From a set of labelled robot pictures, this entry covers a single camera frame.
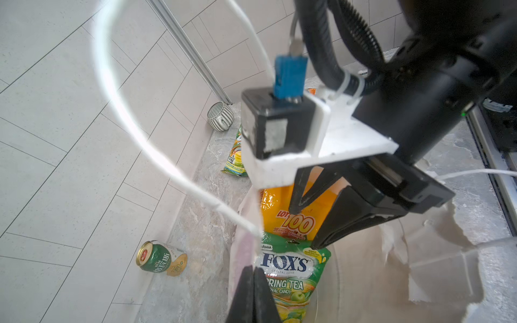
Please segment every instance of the metal edge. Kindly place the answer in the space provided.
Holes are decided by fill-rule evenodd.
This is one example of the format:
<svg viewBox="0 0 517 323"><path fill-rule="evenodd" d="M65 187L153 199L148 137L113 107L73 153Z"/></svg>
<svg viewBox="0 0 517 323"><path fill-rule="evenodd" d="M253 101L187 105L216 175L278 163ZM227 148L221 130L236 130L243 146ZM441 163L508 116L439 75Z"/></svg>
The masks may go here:
<svg viewBox="0 0 517 323"><path fill-rule="evenodd" d="M506 158L508 154L497 150L488 126L478 107L475 107L467 114L467 123L485 166L499 170L508 170L511 168L509 164L511 165L513 161L507 163ZM517 155L513 157L515 162L517 162ZM489 174L489 178L506 218L510 233L513 236L517 236L517 230L515 228L517 224L517 184L515 184L514 178L510 176Z"/></svg>
<svg viewBox="0 0 517 323"><path fill-rule="evenodd" d="M147 3L149 3L169 33L171 33L171 35L176 39L185 55L190 59L196 70L201 74L212 91L224 103L232 104L232 101L221 87L221 84L219 84L216 77L212 74L212 71L210 71L203 58L201 58L201 55L197 52L181 25L178 23L176 18L174 18L174 15L167 7L167 4L165 4L163 0L147 0Z"/></svg>

